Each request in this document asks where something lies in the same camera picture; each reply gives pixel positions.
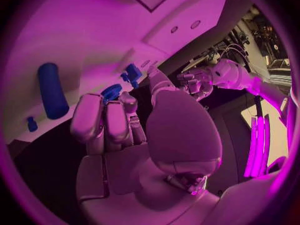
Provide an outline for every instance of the blue object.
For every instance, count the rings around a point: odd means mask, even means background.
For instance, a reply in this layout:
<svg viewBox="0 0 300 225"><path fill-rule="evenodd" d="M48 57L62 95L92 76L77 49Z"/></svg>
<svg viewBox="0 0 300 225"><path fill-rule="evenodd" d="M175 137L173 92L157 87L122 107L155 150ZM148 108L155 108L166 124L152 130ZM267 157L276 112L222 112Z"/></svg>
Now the blue object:
<svg viewBox="0 0 300 225"><path fill-rule="evenodd" d="M27 126L28 126L28 130L30 132L34 132L36 130L38 130L38 125L37 122L34 120L34 118L32 116L27 118Z"/></svg>
<svg viewBox="0 0 300 225"><path fill-rule="evenodd" d="M120 84L114 84L106 88L103 92L101 92L101 95L104 97L104 102L107 103L108 101L119 97L121 90L122 86Z"/></svg>
<svg viewBox="0 0 300 225"><path fill-rule="evenodd" d="M121 77L123 78L123 80L125 82L131 83L131 85L134 89L138 88L139 84L138 84L137 80L142 76L141 71L133 63L129 64L125 70L127 73L123 72L121 74Z"/></svg>
<svg viewBox="0 0 300 225"><path fill-rule="evenodd" d="M59 119L69 111L65 98L58 66L54 63L45 63L38 69L38 80L42 103L49 119Z"/></svg>

